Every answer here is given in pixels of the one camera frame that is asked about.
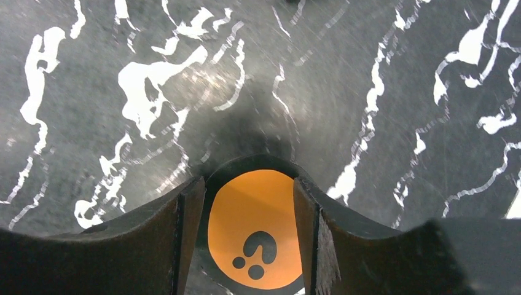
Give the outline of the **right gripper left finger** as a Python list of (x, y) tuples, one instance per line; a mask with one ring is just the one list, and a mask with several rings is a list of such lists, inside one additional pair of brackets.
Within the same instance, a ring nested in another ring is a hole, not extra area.
[(1, 231), (2, 294), (183, 294), (203, 178), (79, 234)]

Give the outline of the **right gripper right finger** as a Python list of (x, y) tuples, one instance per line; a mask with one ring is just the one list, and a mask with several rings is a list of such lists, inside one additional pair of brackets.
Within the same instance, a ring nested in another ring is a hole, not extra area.
[(307, 294), (472, 294), (437, 221), (407, 232), (379, 224), (294, 180), (294, 212)]

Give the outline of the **orange black round coaster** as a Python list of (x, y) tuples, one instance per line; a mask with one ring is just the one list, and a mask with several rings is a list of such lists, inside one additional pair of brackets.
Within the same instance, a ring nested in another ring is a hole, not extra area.
[(227, 294), (303, 294), (294, 212), (295, 163), (268, 154), (230, 160), (205, 178), (197, 250)]

